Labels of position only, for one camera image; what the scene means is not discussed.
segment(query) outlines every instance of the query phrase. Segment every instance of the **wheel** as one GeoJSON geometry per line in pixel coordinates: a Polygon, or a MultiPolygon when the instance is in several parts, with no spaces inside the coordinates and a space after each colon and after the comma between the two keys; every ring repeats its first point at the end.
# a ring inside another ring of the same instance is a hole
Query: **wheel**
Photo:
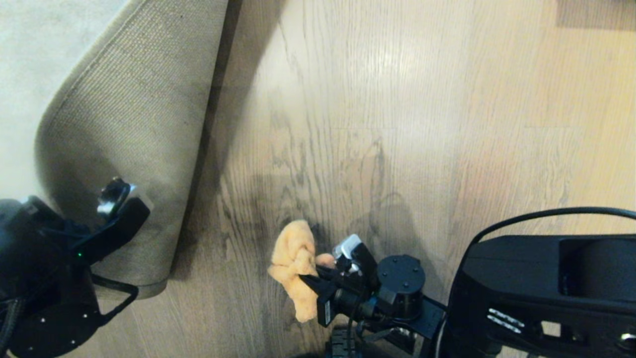
{"type": "MultiPolygon", "coordinates": [[[[325,358],[350,358],[349,350],[347,349],[347,328],[334,328],[331,332],[331,340],[327,342],[325,346],[325,358]]],[[[362,352],[357,349],[359,347],[356,347],[356,340],[353,333],[351,334],[350,347],[353,351],[353,357],[363,358],[362,352]]]]}

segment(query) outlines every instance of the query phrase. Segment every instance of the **wooden floor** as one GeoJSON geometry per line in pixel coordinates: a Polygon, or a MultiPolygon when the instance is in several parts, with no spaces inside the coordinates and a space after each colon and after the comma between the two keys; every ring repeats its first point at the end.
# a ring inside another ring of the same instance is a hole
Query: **wooden floor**
{"type": "Polygon", "coordinates": [[[320,251],[357,233],[378,258],[421,258],[446,301],[489,224],[636,208],[635,103],[633,0],[234,2],[172,280],[69,357],[320,352],[328,330],[295,322],[266,274],[294,218],[319,225],[320,251]]]}

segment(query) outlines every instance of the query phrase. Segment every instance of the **wood grain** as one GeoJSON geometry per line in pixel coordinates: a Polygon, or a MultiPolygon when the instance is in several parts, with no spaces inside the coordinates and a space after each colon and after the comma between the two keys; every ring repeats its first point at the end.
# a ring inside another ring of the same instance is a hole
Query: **wood grain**
{"type": "MultiPolygon", "coordinates": [[[[320,251],[357,233],[377,257],[421,258],[425,292],[445,301],[491,223],[636,208],[633,1],[596,2],[597,16],[556,0],[239,7],[173,280],[69,357],[320,352],[328,330],[295,322],[266,274],[295,218],[320,251]]],[[[634,229],[569,217],[502,233],[634,229]]]]}

